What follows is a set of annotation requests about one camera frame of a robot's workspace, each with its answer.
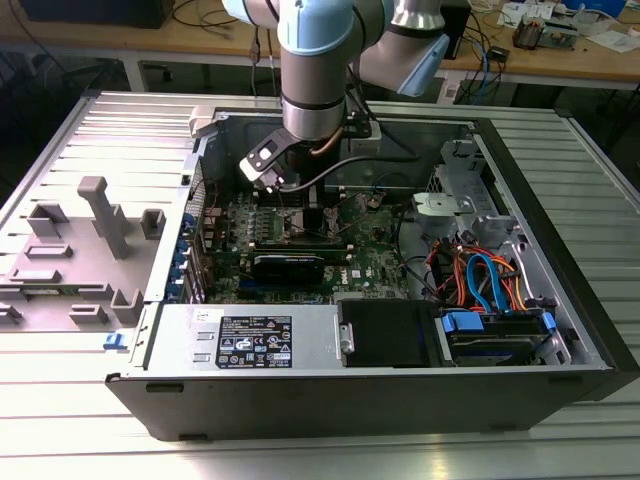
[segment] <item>black box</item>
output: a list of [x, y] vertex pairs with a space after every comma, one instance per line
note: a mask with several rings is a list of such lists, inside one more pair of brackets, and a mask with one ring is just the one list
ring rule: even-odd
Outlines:
[[458, 56], [460, 42], [471, 14], [471, 6], [467, 0], [443, 0], [440, 11], [445, 21], [444, 33], [451, 40], [444, 58], [453, 60]]
[[20, 0], [34, 22], [160, 28], [175, 0]]

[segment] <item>wooden table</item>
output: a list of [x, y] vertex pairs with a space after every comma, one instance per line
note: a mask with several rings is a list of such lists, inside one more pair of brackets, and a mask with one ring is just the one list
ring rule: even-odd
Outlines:
[[[12, 0], [18, 6], [18, 0]], [[204, 0], [203, 9], [221, 8], [220, 0]], [[185, 62], [208, 65], [250, 65], [248, 49], [253, 38], [253, 27], [240, 22], [231, 25], [231, 39], [224, 39], [201, 28], [188, 27], [168, 19], [159, 30], [129, 27], [75, 25], [64, 23], [29, 22], [19, 9], [19, 15], [29, 31], [56, 55], [74, 55], [96, 58], [115, 58], [124, 63], [134, 91], [146, 90], [142, 61]], [[180, 18], [197, 23], [195, 6], [180, 11]], [[580, 38], [574, 51], [516, 49], [511, 43], [513, 29], [496, 27], [498, 14], [478, 15], [482, 30], [494, 45], [507, 48], [511, 55], [503, 74], [503, 81], [588, 88], [633, 89], [640, 81], [640, 49], [620, 54]], [[216, 19], [228, 19], [226, 13]], [[625, 10], [623, 22], [639, 22], [640, 13]], [[625, 31], [630, 25], [619, 25]], [[275, 55], [279, 46], [275, 35]], [[8, 0], [0, 0], [0, 49], [25, 53], [41, 53], [40, 48], [22, 31], [13, 18]], [[267, 55], [264, 31], [261, 34], [263, 55]], [[456, 60], [443, 62], [439, 77], [446, 80], [441, 101], [450, 101], [451, 92], [462, 80], [473, 76], [479, 68], [469, 42], [463, 42]]]
[[[538, 48], [523, 50], [515, 48], [512, 28], [498, 26], [498, 12], [476, 14], [480, 27], [493, 46], [506, 48], [511, 53], [502, 75], [502, 80], [513, 83], [559, 85], [586, 88], [634, 89], [640, 82], [640, 49], [617, 53], [597, 43], [579, 37], [574, 50]], [[626, 32], [635, 22], [640, 26], [640, 13], [625, 9], [615, 30]], [[473, 19], [468, 25], [477, 28]], [[479, 35], [471, 33], [474, 38]], [[459, 82], [468, 78], [480, 67], [470, 42], [462, 42], [455, 60], [445, 60], [442, 69], [447, 79]]]

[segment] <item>side panel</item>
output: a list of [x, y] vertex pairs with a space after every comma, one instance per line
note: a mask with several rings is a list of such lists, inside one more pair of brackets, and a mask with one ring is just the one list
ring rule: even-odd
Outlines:
[[507, 183], [515, 203], [598, 352], [607, 365], [617, 370], [617, 375], [609, 383], [585, 399], [602, 400], [638, 378], [640, 367], [491, 121], [479, 120], [478, 129], [496, 162], [498, 173]]
[[526, 430], [610, 375], [107, 378], [160, 439], [258, 439]]

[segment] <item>yellow wire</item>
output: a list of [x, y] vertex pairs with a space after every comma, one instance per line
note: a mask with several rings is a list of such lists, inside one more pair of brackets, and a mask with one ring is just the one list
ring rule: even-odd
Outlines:
[[527, 310], [527, 307], [522, 301], [522, 295], [520, 295], [520, 277], [516, 277], [516, 295], [518, 296], [518, 303], [520, 303], [520, 308], [522, 308], [523, 310]]

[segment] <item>wire bundle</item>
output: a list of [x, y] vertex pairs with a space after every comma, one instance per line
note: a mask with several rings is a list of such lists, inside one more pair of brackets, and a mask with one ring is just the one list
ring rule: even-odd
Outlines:
[[[181, 18], [178, 17], [178, 12], [180, 12], [184, 7], [186, 7], [187, 5], [193, 4], [195, 3], [195, 7], [196, 7], [196, 11], [198, 14], [198, 23], [192, 23], [192, 22], [187, 22], [185, 20], [182, 20]], [[209, 20], [207, 20], [209, 17], [211, 17], [212, 15], [216, 15], [219, 13], [225, 13], [226, 14], [226, 10], [224, 8], [217, 8], [214, 10], [209, 10], [206, 12], [202, 11], [202, 8], [200, 7], [200, 1], [199, 0], [185, 0], [184, 2], [182, 2], [181, 4], [177, 5], [172, 11], [171, 11], [171, 18], [173, 18], [176, 22], [178, 22], [181, 25], [185, 25], [187, 27], [197, 27], [197, 28], [201, 28], [202, 30], [204, 30], [205, 32], [214, 34], [214, 35], [219, 35], [227, 40], [231, 39], [231, 35], [229, 33], [225, 33], [225, 32], [220, 32], [218, 30], [209, 30], [209, 28], [219, 28], [222, 30], [228, 30], [229, 26], [232, 23], [237, 22], [238, 20], [235, 18], [229, 19], [229, 20], [222, 20], [220, 22], [210, 22]]]
[[[475, 97], [472, 101], [473, 105], [477, 105], [480, 101], [486, 97], [487, 95], [493, 94], [493, 98], [498, 93], [500, 89], [500, 85], [502, 82], [502, 73], [504, 72], [505, 65], [501, 62], [495, 60], [498, 65], [498, 73], [493, 77], [493, 79], [489, 80], [490, 75], [490, 58], [489, 58], [489, 50], [491, 50], [491, 39], [482, 31], [482, 27], [480, 26], [480, 22], [478, 21], [478, 17], [472, 12], [471, 18], [474, 20], [476, 27], [473, 28], [467, 26], [466, 31], [467, 35], [463, 36], [462, 39], [471, 43], [475, 49], [479, 51], [479, 54], [476, 53], [475, 49], [473, 50], [474, 55], [480, 61], [480, 65], [476, 70], [473, 78], [469, 82], [467, 87], [462, 88], [462, 95], [454, 102], [455, 104], [462, 103], [465, 100], [471, 100], [472, 97]], [[473, 88], [474, 82], [477, 80], [480, 72], [483, 72], [482, 82], [479, 87]], [[489, 91], [488, 88], [495, 83], [495, 86]]]
[[[520, 274], [504, 257], [481, 247], [445, 245], [442, 242], [436, 242], [426, 259], [426, 265], [431, 267], [438, 254], [452, 258], [453, 265], [453, 274], [442, 282], [435, 292], [441, 301], [455, 302], [460, 308], [489, 313], [492, 308], [489, 302], [482, 297], [482, 292], [490, 283], [498, 310], [527, 310], [520, 293]], [[475, 282], [475, 273], [479, 269], [478, 267], [488, 270], [480, 288], [476, 288]], [[455, 288], [452, 290], [450, 285], [454, 281]], [[507, 303], [503, 303], [505, 300], [502, 289], [509, 299]], [[450, 292], [448, 298], [444, 298], [448, 292]]]

